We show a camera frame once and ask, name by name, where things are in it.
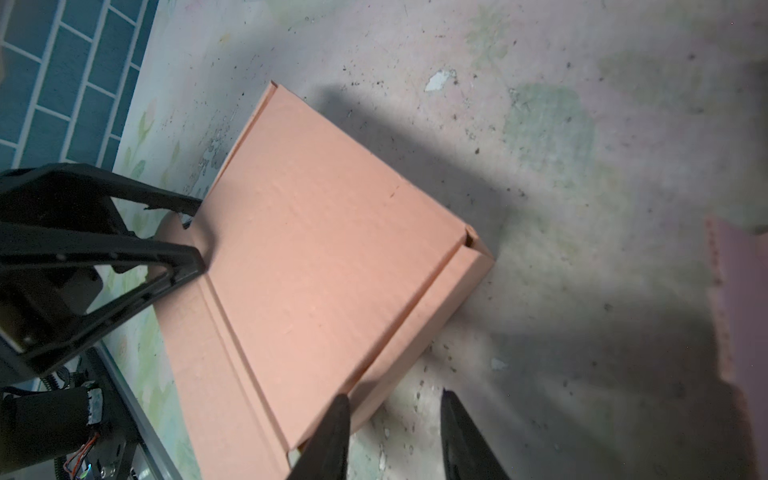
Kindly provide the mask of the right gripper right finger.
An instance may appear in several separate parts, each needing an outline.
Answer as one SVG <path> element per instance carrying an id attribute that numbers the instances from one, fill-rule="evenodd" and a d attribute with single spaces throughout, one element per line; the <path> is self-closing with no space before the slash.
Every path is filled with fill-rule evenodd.
<path id="1" fill-rule="evenodd" d="M 441 395 L 440 438 L 446 479 L 510 479 L 458 395 L 451 390 L 443 390 Z"/>

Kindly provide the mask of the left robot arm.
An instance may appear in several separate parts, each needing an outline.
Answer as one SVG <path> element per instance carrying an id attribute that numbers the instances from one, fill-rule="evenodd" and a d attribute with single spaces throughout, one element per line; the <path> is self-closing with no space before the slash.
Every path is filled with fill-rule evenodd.
<path id="1" fill-rule="evenodd" d="M 116 208 L 194 215 L 199 199 L 87 164 L 57 163 L 1 175 L 1 470 L 52 461 L 73 479 L 91 450 L 135 436 L 105 381 L 65 364 L 206 269 L 192 246 L 143 239 Z"/>

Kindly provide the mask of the orange paper box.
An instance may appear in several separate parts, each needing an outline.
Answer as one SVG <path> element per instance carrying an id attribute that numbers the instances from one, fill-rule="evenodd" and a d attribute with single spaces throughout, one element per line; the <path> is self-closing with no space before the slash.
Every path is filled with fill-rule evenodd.
<path id="1" fill-rule="evenodd" d="M 205 479 L 284 479 L 346 395 L 360 428 L 492 268 L 475 230 L 270 84 L 189 226 L 205 272 L 154 310 Z"/>

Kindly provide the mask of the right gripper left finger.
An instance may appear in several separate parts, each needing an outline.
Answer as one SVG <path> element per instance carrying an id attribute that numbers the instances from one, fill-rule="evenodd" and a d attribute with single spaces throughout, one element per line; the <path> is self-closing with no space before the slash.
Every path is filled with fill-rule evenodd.
<path id="1" fill-rule="evenodd" d="M 345 480 L 351 427 L 350 401 L 337 395 L 287 480 Z"/>

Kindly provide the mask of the pink paper box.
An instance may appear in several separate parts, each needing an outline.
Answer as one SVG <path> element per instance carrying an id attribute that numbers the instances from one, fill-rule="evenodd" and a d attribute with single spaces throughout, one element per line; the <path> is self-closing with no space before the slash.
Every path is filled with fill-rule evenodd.
<path id="1" fill-rule="evenodd" d="M 723 219 L 706 223 L 714 285 L 720 377 L 738 392 L 749 425 L 753 462 L 767 477 L 767 235 Z"/>

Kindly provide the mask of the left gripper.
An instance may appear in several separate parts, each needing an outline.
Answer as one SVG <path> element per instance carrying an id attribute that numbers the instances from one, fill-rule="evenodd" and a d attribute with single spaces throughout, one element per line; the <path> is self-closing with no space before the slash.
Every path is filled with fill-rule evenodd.
<path id="1" fill-rule="evenodd" d="M 113 198 L 189 216 L 202 205 L 87 164 L 1 173 L 2 383 L 49 374 L 205 272 L 194 247 L 110 235 Z M 160 272 L 91 310 L 106 265 Z"/>

